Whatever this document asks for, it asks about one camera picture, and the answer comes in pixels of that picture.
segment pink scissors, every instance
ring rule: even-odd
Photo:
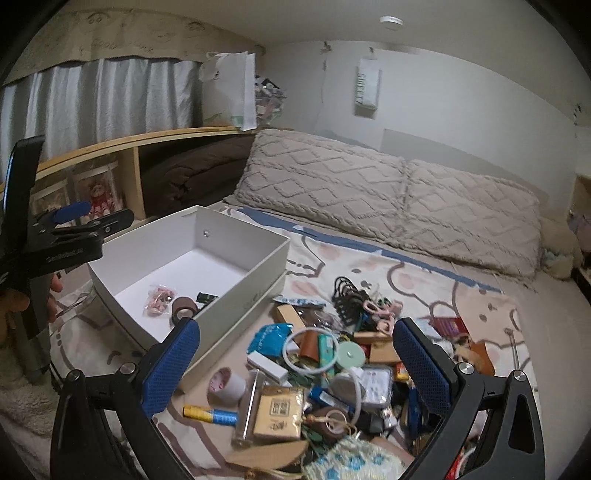
[[[370,300],[365,300],[363,309],[372,315],[379,332],[392,336],[396,317],[402,312],[402,303],[393,301],[390,305],[381,307]]]

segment smoke detector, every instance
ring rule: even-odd
[[[400,30],[404,25],[403,21],[397,17],[381,17],[379,22],[389,30]]]

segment curtain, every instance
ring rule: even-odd
[[[21,138],[44,134],[43,160],[145,132],[200,124],[200,63],[100,59],[34,73],[0,92],[0,159]]]

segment doll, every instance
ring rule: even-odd
[[[111,193],[101,181],[94,182],[90,186],[90,219],[108,215],[115,209],[115,202]]]

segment white box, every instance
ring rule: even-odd
[[[191,364],[201,360],[203,372],[256,320],[261,300],[281,289],[288,249],[287,237],[196,206],[110,240],[89,267],[98,295],[146,350],[171,330],[169,314],[143,314],[150,285],[193,299],[219,296],[196,316],[201,342]]]

